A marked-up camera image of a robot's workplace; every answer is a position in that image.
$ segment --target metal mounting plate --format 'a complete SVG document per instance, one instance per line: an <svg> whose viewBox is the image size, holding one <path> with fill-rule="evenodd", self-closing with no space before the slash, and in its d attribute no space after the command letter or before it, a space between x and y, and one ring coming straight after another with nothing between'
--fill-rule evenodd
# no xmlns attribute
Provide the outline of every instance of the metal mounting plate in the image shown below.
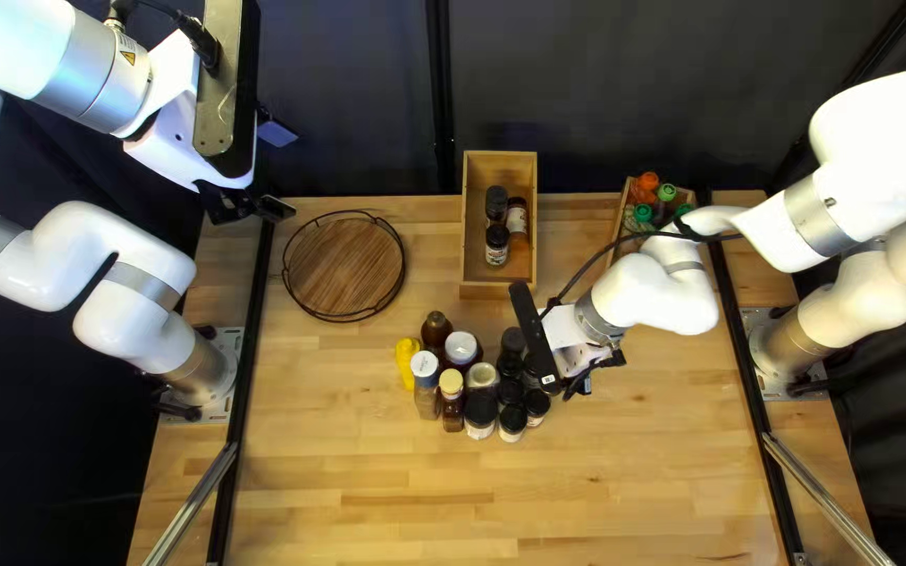
<svg viewBox="0 0 906 566"><path fill-rule="evenodd" d="M227 328L216 328L215 338L211 343L219 349L222 354L232 357L236 362L240 360L240 349L244 344L244 328L242 326L228 326ZM201 418L191 422L181 417L161 413L159 422L162 424L182 424L196 425L209 423L229 422L230 413L233 411L233 396L235 395L236 385L230 388L218 403L212 403L201 407ZM173 391L163 393L160 401L170 403L171 405L182 405L174 396Z"/></svg>
<svg viewBox="0 0 906 566"><path fill-rule="evenodd" d="M771 307L740 308L740 318L743 320L743 331L748 337L754 328L758 328L759 326L762 326L762 324L768 322L773 322L774 319L770 317L771 310L773 310ZM789 385L786 382L777 382L777 380L767 379L767 383L765 383L762 371L756 366L754 366L754 375L757 376L757 387L760 388L761 396L764 398L764 401L823 401L824 399L829 399L826 391L812 391L792 397L785 391L785 387ZM817 362L806 371L806 375L814 382L827 379L824 363Z"/></svg>

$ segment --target metal rail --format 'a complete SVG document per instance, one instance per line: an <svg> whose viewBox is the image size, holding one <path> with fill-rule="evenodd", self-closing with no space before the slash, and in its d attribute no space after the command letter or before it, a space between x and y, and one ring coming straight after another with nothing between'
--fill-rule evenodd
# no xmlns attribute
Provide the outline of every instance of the metal rail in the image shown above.
<svg viewBox="0 0 906 566"><path fill-rule="evenodd" d="M764 449L802 485L802 488L813 498L816 507L821 508L827 521L830 521L837 532L866 562L873 566L895 566L887 553L883 552L883 549L862 531L791 450L770 433L764 432L761 437L764 440Z"/></svg>
<svg viewBox="0 0 906 566"><path fill-rule="evenodd" d="M152 547L152 552L142 563L143 566L162 566L173 555L173 551L180 544L180 539L183 538L191 523L195 521L198 512L204 507L204 503L208 500L208 495L211 495L227 470L236 461L236 446L238 444L235 442L226 444L219 455L212 460L208 470L201 477L201 481L195 485L191 495L187 495L184 505L180 507L177 515L173 517L173 521L170 521L166 531L156 541L156 546Z"/></svg>

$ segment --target white cap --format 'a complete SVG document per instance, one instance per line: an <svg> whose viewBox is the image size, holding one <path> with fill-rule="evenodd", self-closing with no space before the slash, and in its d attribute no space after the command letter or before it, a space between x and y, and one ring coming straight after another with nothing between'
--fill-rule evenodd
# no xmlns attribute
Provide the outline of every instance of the white cap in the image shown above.
<svg viewBox="0 0 906 566"><path fill-rule="evenodd" d="M411 373L416 378L431 378L439 370L439 359L436 354L422 350L411 356Z"/></svg>
<svg viewBox="0 0 906 566"><path fill-rule="evenodd" d="M446 337L446 356L454 364L466 364L477 354L477 339L474 334L457 330Z"/></svg>

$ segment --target wooden table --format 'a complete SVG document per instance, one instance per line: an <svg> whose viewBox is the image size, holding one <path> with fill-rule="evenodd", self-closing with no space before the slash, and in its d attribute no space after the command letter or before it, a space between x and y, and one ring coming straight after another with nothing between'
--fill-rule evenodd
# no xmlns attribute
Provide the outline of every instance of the wooden table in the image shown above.
<svg viewBox="0 0 906 566"><path fill-rule="evenodd" d="M699 336L633 328L623 343L628 366L598 371L589 398L556 399L545 424L519 444L474 441L417 418L398 382L397 339L440 309L475 332L493 360L502 329L515 324L508 300L457 298L459 199L291 201L299 215L279 226L272 251L230 561L784 564L723 321ZM616 200L541 196L538 305L609 241ZM409 268L385 312L335 325L303 313L278 272L286 239L311 217L341 209L371 210L393 224ZM251 273L243 264L253 263L256 239L255 223L206 227L188 320L242 324ZM790 283L758 272L766 264L741 244L727 244L741 304L787 298ZM850 510L861 508L854 477L849 486L840 473L836 425L828 434L833 414L814 402L780 405L772 411L779 432L797 433L782 438L807 462L828 463L855 494ZM159 427L129 563L148 553L224 436L223 425ZM210 508L171 563L203 564Z"/></svg>

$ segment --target black wire rim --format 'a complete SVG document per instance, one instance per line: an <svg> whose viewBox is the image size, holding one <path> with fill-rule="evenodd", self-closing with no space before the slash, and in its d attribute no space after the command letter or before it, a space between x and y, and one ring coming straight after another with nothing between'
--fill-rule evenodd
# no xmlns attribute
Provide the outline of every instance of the black wire rim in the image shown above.
<svg viewBox="0 0 906 566"><path fill-rule="evenodd" d="M401 271L397 273L396 281L394 285L384 293L384 296L380 298L372 306L362 308L353 312L346 313L332 313L332 312L320 312L315 308L312 308L304 304L298 297L296 297L295 292L292 290L292 283L289 281L289 252L292 251L292 243L297 236L303 234L309 225L315 225L316 227L321 227L321 225L327 224L323 222L324 219L330 216L338 214L362 214L370 219L373 225L377 225L384 230L391 238L396 242L397 250L401 251ZM335 219L329 222L336 222L337 220L346 220L346 219ZM310 222L299 226L299 229L296 230L295 234L289 238L288 242L285 244L285 249L282 251L282 282L285 284L285 290L289 293L289 296L292 297L292 300L299 305L299 308L303 309L308 315L313 316L324 322L332 322L334 324L346 324L348 322L359 322L359 320L366 320L371 316L380 314L384 308L389 306L394 299L396 299L397 293L404 286L404 279L408 269L408 257L404 251L404 242L401 240L401 236L394 230L394 227L384 220L382 217L373 216L372 214L366 211L359 210L348 210L348 211L335 211L327 212L326 214L321 214Z"/></svg>

